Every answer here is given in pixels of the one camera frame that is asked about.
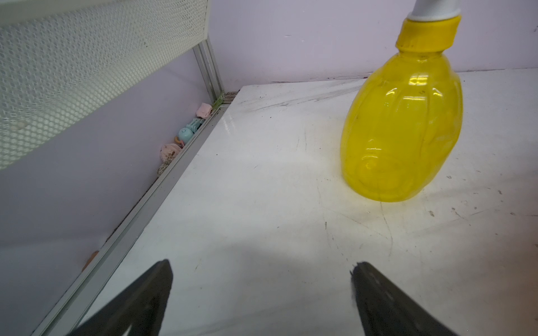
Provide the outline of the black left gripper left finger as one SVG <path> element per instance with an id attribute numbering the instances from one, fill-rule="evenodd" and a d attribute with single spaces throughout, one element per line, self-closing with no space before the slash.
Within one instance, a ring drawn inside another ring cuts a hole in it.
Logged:
<path id="1" fill-rule="evenodd" d="M 161 260 L 69 334 L 158 335 L 172 288 L 169 260 Z"/>

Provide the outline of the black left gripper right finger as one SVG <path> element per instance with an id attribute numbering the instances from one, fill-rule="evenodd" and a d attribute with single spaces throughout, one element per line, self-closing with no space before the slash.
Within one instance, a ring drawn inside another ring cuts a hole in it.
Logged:
<path id="1" fill-rule="evenodd" d="M 357 263 L 350 274 L 365 335 L 456 336 L 372 264 Z"/>

